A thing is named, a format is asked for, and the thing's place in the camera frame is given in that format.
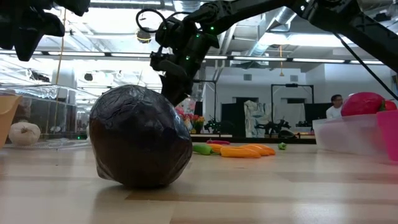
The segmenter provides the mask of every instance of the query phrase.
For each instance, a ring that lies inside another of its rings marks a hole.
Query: green vegetable
[[[385,100],[383,100],[381,102],[381,106],[379,108],[379,111],[386,111],[386,101]]]
[[[278,144],[279,150],[286,150],[286,147],[287,147],[287,145],[283,142]]]
[[[211,146],[208,146],[206,144],[194,145],[193,151],[201,155],[209,156],[211,154]]]

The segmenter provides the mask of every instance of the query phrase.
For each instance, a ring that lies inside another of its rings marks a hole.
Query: white shirt
[[[329,108],[326,111],[326,118],[328,118],[328,119],[340,118],[341,117],[341,108],[342,108],[342,106],[340,106],[339,108],[335,108],[334,106],[332,106],[331,108]]]

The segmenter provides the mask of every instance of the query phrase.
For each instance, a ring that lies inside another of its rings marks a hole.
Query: plastic container
[[[313,121],[319,149],[359,155],[385,154],[376,114]]]
[[[377,124],[392,161],[398,161],[398,110],[377,113]]]
[[[40,139],[29,147],[40,149],[70,147],[67,141],[84,139],[90,109],[99,97],[59,85],[0,86],[0,95],[22,97],[11,122],[36,124],[41,130]],[[6,143],[4,148],[17,147],[8,139]]]

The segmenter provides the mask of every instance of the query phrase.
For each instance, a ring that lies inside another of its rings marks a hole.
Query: flowers
[[[180,116],[184,114],[184,109],[181,106],[176,107],[175,110]]]
[[[177,112],[184,120],[186,127],[192,134],[200,134],[203,124],[205,123],[204,117],[193,114],[184,114],[181,113],[180,110],[177,110]]]

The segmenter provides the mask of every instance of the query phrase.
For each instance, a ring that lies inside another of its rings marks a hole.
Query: plastic wrap
[[[160,93],[136,85],[112,89],[90,113],[98,175],[128,187],[171,184],[192,156],[192,141]]]

